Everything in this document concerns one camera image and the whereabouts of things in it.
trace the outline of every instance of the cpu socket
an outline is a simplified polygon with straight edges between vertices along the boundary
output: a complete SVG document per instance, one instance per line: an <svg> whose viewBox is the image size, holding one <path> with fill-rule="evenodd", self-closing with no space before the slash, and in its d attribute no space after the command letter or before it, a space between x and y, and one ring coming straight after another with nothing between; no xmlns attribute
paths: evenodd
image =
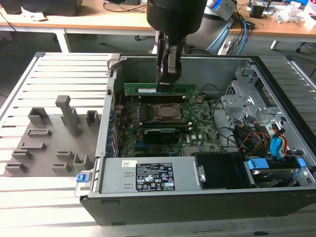
<svg viewBox="0 0 316 237"><path fill-rule="evenodd" d="M153 120L181 120L182 106L180 104L161 104L154 105L155 118Z"/></svg>

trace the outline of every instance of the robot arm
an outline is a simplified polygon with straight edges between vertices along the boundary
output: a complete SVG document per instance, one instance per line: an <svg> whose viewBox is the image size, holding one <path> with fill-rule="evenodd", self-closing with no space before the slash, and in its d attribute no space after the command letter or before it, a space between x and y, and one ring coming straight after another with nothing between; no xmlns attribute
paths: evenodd
<svg viewBox="0 0 316 237"><path fill-rule="evenodd" d="M157 91L168 91L181 76L184 38L200 28L207 0L148 0L147 21L159 31Z"/></svg>

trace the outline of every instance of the motherboard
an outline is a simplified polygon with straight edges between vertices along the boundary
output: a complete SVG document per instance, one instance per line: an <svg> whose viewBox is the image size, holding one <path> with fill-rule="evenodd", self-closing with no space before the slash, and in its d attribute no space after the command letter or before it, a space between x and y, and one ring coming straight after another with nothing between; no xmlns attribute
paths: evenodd
<svg viewBox="0 0 316 237"><path fill-rule="evenodd" d="M203 95L119 97L119 157L185 157L221 150Z"/></svg>

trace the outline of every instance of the green motherboard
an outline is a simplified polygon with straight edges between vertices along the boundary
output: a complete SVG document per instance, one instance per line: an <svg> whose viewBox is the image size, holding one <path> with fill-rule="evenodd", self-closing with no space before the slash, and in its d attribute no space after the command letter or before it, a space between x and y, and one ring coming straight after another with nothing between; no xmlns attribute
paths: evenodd
<svg viewBox="0 0 316 237"><path fill-rule="evenodd" d="M221 150L215 128L209 120L208 101L202 95L186 95L181 103L172 103L172 98L168 101L169 103L148 103L141 96L122 98L117 110L119 157L190 156L195 152ZM169 111L172 112L172 118L168 117ZM177 134L172 134L171 138L163 137L166 144L157 144L145 141L147 131L176 131ZM172 141L174 138L176 143L169 142L168 139Z"/></svg>

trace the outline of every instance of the gray floor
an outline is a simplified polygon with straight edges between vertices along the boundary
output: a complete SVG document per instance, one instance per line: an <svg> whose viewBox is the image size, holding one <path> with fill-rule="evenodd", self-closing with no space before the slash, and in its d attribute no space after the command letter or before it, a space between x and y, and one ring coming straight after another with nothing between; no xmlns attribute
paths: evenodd
<svg viewBox="0 0 316 237"><path fill-rule="evenodd" d="M12 36L13 41L0 42L0 93L5 96L10 94L35 52L60 52L59 44L52 39L53 34L13 32ZM135 41L134 36L104 35L103 44L98 44L96 35L70 34L68 37L72 52L148 53L154 45L154 37L141 37L141 41ZM270 50L271 41L249 39L241 55L290 55L308 74L316 67L315 47L309 47L314 52L302 47L301 53L296 53L299 42L280 42L273 51ZM0 106L5 99L0 95Z"/></svg>

